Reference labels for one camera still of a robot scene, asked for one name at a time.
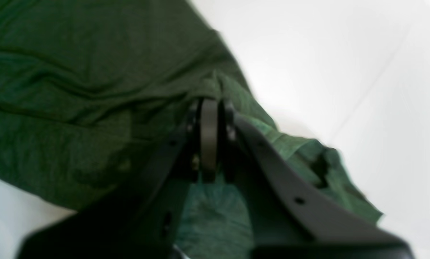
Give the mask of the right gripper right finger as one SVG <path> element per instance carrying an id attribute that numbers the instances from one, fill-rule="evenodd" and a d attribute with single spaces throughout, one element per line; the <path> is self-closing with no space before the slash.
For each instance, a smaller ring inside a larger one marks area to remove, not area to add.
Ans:
<path id="1" fill-rule="evenodd" d="M 230 101 L 219 104 L 220 161 L 246 201 L 251 259 L 412 259 L 409 245 L 304 181 Z"/>

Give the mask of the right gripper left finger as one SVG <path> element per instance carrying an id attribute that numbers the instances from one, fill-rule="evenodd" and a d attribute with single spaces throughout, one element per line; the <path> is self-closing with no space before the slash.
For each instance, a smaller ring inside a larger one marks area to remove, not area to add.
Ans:
<path id="1" fill-rule="evenodd" d="M 216 179 L 219 104 L 196 101 L 145 168 L 66 220 L 30 235 L 19 259 L 181 259 L 175 235 L 189 188 Z"/>

